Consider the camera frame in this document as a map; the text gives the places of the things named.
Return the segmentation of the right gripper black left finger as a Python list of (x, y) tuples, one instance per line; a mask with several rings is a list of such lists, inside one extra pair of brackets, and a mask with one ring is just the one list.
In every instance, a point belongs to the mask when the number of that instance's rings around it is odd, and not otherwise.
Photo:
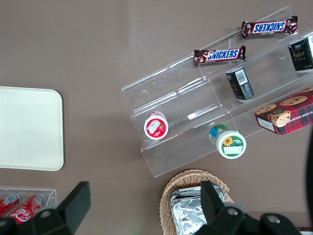
[(91, 206), (90, 183), (81, 181), (55, 209), (39, 212), (27, 223), (25, 235), (73, 235)]

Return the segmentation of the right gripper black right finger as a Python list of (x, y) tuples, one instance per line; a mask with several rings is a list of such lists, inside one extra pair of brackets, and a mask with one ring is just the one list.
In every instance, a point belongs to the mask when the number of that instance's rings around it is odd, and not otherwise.
[(254, 219), (237, 205), (224, 204), (210, 181), (201, 182), (201, 208), (207, 223), (197, 235), (254, 234)]

